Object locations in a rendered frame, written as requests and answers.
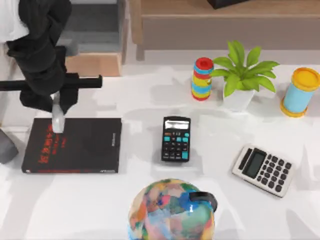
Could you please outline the pale wooden drawer front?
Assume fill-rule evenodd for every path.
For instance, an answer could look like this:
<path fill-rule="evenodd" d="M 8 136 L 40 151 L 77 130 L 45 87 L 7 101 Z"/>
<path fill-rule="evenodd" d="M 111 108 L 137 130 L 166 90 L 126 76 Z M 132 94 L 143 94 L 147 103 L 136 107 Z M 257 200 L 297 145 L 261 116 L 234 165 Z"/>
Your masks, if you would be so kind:
<path fill-rule="evenodd" d="M 69 73 L 80 77 L 119 77 L 122 75 L 122 55 L 120 53 L 80 53 L 68 56 L 65 65 Z"/>

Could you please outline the pale grey rounded box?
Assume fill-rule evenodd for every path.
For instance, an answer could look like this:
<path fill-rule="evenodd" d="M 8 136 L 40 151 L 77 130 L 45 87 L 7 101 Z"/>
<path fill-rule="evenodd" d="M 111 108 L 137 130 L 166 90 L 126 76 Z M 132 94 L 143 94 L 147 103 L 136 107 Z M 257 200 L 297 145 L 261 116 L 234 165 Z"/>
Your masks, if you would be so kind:
<path fill-rule="evenodd" d="M 65 128 L 65 116 L 60 106 L 60 93 L 53 95 L 52 103 L 52 131 L 56 134 L 62 134 Z"/>

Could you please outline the grey pierced drawer inside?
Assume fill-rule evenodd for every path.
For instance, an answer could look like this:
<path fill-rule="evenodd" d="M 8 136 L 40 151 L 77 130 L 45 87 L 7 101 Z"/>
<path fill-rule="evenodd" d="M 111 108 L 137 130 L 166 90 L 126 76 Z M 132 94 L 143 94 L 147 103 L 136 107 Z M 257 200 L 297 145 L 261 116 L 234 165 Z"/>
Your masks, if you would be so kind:
<path fill-rule="evenodd" d="M 126 0 L 70 0 L 71 15 L 58 40 L 68 56 L 120 53 Z"/>

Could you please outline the black book with red lettering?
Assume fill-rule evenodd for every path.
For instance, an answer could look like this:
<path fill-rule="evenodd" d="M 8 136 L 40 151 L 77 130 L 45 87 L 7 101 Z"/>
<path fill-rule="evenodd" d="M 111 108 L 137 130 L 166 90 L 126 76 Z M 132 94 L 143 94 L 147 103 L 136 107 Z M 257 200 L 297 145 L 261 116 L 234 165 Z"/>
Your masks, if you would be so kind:
<path fill-rule="evenodd" d="M 35 118 L 21 166 L 26 174 L 117 173 L 121 118 L 67 118 L 54 133 L 50 118 Z"/>

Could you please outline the black calculator with teal keys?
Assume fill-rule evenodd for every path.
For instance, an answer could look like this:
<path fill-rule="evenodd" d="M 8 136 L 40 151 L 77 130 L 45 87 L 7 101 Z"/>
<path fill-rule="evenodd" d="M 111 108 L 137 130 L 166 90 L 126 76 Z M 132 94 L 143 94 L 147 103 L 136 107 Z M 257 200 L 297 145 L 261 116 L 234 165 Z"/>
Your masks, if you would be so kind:
<path fill-rule="evenodd" d="M 191 118 L 165 116 L 162 125 L 161 160 L 187 163 L 190 159 Z"/>

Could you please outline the stack of coloured rings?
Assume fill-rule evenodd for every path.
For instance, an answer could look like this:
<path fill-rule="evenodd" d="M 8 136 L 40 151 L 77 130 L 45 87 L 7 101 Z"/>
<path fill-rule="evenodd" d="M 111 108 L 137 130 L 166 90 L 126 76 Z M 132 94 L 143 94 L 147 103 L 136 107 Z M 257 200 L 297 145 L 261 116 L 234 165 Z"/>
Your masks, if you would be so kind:
<path fill-rule="evenodd" d="M 213 60 L 208 57 L 197 58 L 193 65 L 191 94 L 198 101 L 207 100 L 212 91 Z"/>

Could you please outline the wooden open shelf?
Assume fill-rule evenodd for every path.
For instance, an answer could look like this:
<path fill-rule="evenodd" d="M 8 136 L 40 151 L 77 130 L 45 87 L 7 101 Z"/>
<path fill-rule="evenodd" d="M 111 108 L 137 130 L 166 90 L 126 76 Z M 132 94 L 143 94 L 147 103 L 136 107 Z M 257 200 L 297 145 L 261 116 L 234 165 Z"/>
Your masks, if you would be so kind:
<path fill-rule="evenodd" d="M 228 0 L 127 1 L 140 53 L 222 51 L 237 40 L 287 63 L 320 64 L 320 0 L 242 0 L 218 9 L 211 2 Z"/>

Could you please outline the green plant in white pot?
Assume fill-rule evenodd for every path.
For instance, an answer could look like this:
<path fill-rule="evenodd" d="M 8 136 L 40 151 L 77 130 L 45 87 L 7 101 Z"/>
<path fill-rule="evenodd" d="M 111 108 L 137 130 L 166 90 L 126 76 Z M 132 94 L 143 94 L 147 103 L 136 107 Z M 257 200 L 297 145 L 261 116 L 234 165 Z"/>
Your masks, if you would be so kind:
<path fill-rule="evenodd" d="M 223 106 L 229 111 L 240 113 L 247 109 L 261 87 L 276 92 L 272 80 L 276 78 L 274 68 L 280 64 L 274 60 L 260 61 L 260 46 L 253 47 L 246 54 L 243 44 L 237 40 L 229 41 L 227 45 L 228 55 L 212 60 L 220 68 L 214 69 L 210 76 L 223 78 Z"/>

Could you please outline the black item on shelf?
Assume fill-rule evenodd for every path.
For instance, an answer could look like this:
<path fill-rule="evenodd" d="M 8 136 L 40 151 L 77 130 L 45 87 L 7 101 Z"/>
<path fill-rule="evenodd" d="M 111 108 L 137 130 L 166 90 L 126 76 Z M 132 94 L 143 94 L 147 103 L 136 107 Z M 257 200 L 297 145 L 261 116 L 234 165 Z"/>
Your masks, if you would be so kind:
<path fill-rule="evenodd" d="M 213 9 L 221 9 L 232 5 L 240 4 L 249 0 L 207 0 Z"/>

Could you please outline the colourful globe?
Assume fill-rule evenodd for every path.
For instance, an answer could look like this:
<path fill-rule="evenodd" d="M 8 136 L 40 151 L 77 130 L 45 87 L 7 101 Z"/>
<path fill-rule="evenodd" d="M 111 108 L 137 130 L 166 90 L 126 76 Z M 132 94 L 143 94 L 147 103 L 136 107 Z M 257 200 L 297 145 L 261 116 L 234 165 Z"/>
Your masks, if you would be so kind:
<path fill-rule="evenodd" d="M 215 196 L 175 178 L 154 181 L 132 200 L 128 240 L 213 240 Z"/>

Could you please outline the white calculator with black keys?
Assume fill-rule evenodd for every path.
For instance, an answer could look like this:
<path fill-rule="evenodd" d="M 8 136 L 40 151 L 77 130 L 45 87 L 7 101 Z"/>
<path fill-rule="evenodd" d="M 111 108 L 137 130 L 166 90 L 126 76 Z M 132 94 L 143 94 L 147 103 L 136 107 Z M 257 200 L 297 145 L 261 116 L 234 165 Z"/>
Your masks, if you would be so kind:
<path fill-rule="evenodd" d="M 252 144 L 246 144 L 231 170 L 232 174 L 278 198 L 283 198 L 296 172 L 296 164 Z"/>

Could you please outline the blue cylinder with yellow lid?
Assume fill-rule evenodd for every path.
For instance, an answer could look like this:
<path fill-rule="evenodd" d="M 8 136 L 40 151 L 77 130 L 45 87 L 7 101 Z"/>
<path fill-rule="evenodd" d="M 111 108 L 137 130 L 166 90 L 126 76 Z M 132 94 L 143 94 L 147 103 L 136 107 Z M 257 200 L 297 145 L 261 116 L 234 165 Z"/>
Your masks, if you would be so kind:
<path fill-rule="evenodd" d="M 288 117 L 303 117 L 308 110 L 312 96 L 319 87 L 320 74 L 317 71 L 308 67 L 297 68 L 280 102 L 280 110 Z"/>

